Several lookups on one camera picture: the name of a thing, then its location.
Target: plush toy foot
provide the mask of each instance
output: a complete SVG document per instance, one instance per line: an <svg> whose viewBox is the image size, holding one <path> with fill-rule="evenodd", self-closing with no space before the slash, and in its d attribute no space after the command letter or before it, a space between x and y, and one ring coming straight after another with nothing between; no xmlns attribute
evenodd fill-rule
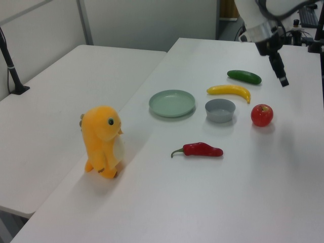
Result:
<svg viewBox="0 0 324 243"><path fill-rule="evenodd" d="M112 170L106 168L103 172L99 173L99 175L103 176L104 178L112 179L115 177L116 173L117 173L116 168Z"/></svg>
<svg viewBox="0 0 324 243"><path fill-rule="evenodd" d="M87 163L86 163L86 166L85 166L85 171L86 172L89 172L89 171L91 171L93 169L93 166L92 166L92 164L89 162L89 160L87 161Z"/></svg>

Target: green cucumber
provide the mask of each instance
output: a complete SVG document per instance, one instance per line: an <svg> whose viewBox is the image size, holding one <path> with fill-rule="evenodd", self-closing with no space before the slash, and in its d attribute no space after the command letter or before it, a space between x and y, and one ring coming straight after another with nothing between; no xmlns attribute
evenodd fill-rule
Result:
<svg viewBox="0 0 324 243"><path fill-rule="evenodd" d="M242 70L231 70L227 72L227 75L233 79L237 79L253 85L258 85L262 81L262 79L256 74Z"/></svg>

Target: green plate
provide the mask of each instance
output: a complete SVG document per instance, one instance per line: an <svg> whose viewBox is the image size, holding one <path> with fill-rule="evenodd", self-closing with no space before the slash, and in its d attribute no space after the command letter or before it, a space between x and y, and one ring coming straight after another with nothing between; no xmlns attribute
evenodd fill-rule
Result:
<svg viewBox="0 0 324 243"><path fill-rule="evenodd" d="M157 115L178 117L189 113L194 108L195 99L183 90L165 90L153 95L149 106Z"/></svg>

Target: chili pepper stem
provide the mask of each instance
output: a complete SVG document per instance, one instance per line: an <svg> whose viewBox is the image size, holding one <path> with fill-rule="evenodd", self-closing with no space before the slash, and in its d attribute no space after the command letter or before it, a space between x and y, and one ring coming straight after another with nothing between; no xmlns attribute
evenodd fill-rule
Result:
<svg viewBox="0 0 324 243"><path fill-rule="evenodd" d="M171 158L173 158L173 154L176 153L176 152L183 152L183 148L180 148L176 151L173 151L172 154L171 154Z"/></svg>

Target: red apple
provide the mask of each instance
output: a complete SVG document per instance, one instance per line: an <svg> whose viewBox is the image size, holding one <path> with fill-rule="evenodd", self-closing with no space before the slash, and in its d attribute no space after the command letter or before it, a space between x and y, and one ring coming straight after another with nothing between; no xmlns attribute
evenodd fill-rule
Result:
<svg viewBox="0 0 324 243"><path fill-rule="evenodd" d="M251 112L251 119L254 125L265 127L269 125L273 118L273 110L265 104L256 105Z"/></svg>

